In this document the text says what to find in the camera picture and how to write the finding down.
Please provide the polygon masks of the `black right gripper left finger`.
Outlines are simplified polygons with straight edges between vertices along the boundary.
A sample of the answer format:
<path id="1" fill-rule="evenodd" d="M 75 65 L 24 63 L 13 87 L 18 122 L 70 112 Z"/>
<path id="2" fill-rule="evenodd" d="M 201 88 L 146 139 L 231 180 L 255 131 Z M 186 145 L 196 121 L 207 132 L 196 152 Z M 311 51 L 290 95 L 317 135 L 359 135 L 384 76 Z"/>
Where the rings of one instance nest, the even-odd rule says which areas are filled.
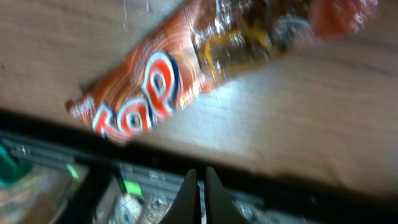
<path id="1" fill-rule="evenodd" d="M 177 193 L 177 196 L 159 224 L 200 224 L 201 205 L 198 177 L 195 169 L 190 169 Z"/>

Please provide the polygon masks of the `orange Top chocolate bar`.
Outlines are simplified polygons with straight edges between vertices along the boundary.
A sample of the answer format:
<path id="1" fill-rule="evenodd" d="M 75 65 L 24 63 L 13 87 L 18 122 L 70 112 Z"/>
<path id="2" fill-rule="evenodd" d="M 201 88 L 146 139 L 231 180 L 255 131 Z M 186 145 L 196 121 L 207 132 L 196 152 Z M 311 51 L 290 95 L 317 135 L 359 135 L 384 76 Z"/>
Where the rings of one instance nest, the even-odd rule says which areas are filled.
<path id="1" fill-rule="evenodd" d="M 66 109 L 125 144 L 241 70 L 359 32 L 378 9 L 375 0 L 185 1 Z"/>

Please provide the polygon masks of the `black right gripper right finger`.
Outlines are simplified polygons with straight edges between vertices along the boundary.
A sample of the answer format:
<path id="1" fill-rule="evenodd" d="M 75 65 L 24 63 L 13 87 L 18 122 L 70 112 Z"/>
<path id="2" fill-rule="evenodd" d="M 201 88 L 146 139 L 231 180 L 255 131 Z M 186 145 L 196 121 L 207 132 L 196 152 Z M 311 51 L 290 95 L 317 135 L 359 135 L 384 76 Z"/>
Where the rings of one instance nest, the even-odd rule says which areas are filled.
<path id="1" fill-rule="evenodd" d="M 214 168 L 206 168 L 205 208 L 207 224 L 248 224 L 234 206 Z"/>

